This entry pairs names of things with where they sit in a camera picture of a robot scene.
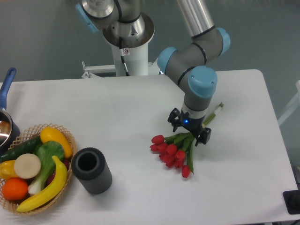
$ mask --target yellow banana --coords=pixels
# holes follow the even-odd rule
[[[52,156],[55,162],[55,177],[53,181],[41,192],[33,195],[22,202],[17,208],[18,212],[28,212],[42,206],[53,199],[65,186],[67,182],[67,168],[57,156]]]

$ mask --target saucepan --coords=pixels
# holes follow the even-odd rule
[[[16,69],[13,67],[10,68],[0,89],[0,156],[8,150],[16,137],[20,135],[18,126],[6,112],[8,90],[15,74]]]

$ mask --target black cylinder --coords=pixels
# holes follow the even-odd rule
[[[95,148],[85,148],[77,152],[71,164],[74,176],[91,194],[105,192],[112,184],[112,174],[105,157]]]

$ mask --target orange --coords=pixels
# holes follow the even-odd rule
[[[6,200],[21,200],[28,193],[28,184],[21,178],[12,178],[5,182],[2,194]]]

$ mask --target wicker basket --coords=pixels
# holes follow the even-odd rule
[[[64,134],[64,136],[69,140],[71,147],[72,147],[72,151],[73,151],[73,155],[72,158],[74,157],[75,153],[76,153],[76,143],[75,143],[75,139],[72,136],[72,134],[65,129],[63,126],[58,126],[55,124],[40,124],[37,125],[35,127],[30,127],[28,130],[25,130],[24,133],[21,133],[19,137],[17,137],[17,139],[10,145],[10,148],[8,150],[10,150],[12,147],[14,147],[15,145],[18,145],[28,139],[31,139],[37,135],[40,134],[41,130],[45,127],[53,127],[58,129],[60,132],[62,132]],[[61,195],[64,193],[66,186],[68,185],[70,178],[72,176],[72,169],[71,167],[69,167],[68,170],[68,176],[67,176],[67,182],[64,186],[64,188],[58,193],[58,195],[56,195],[50,202],[48,202],[46,205],[37,208],[35,210],[29,211],[29,212],[17,212],[16,208],[18,207],[18,203],[15,202],[10,202],[8,200],[6,200],[3,195],[2,195],[2,187],[5,184],[5,180],[4,179],[0,179],[0,205],[2,205],[2,207],[14,214],[18,214],[18,215],[32,215],[32,214],[36,214],[36,213],[40,213],[46,209],[48,209],[49,207],[51,207],[52,205],[54,205],[57,200],[61,197]]]

